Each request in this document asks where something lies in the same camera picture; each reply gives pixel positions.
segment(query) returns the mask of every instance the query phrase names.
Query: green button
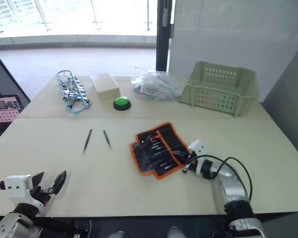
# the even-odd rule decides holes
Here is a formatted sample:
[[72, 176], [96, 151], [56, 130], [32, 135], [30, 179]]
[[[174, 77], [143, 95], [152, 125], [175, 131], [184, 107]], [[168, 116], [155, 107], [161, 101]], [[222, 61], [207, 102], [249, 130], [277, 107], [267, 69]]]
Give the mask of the green button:
[[115, 99], [115, 104], [117, 106], [125, 106], [129, 103], [129, 99], [127, 97], [119, 97]]
[[119, 111], [127, 110], [131, 107], [130, 100], [127, 97], [119, 97], [114, 100], [114, 108]]

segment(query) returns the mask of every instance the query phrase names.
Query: plastic bag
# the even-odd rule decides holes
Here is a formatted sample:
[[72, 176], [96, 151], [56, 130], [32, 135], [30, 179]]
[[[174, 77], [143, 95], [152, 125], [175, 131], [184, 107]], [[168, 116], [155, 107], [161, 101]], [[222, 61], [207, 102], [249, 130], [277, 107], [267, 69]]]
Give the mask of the plastic bag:
[[142, 76], [135, 76], [131, 82], [138, 96], [153, 101], [177, 101], [182, 94], [177, 79], [168, 72], [140, 69]]

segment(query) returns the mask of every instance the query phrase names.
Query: pink image on screen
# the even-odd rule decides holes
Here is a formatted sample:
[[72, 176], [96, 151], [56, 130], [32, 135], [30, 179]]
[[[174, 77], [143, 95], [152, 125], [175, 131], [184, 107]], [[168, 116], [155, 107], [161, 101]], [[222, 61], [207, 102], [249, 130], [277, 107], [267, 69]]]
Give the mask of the pink image on screen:
[[0, 123], [12, 122], [19, 115], [19, 104], [15, 97], [0, 98]]

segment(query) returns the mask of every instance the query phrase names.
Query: tool roll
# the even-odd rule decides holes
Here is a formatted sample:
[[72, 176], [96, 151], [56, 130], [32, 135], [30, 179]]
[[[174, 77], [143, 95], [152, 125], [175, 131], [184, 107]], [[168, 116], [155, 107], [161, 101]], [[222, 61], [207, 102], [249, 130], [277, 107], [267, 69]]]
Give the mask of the tool roll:
[[182, 168], [188, 161], [188, 148], [170, 122], [137, 134], [136, 142], [129, 148], [139, 173], [154, 174], [157, 179]]

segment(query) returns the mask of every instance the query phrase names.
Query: green plastic basket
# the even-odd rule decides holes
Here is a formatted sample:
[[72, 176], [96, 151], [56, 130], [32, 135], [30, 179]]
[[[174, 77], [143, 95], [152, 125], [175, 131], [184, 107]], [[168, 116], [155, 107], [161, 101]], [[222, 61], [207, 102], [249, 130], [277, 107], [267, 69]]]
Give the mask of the green plastic basket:
[[179, 101], [236, 117], [246, 114], [258, 98], [254, 71], [200, 61], [195, 64]]

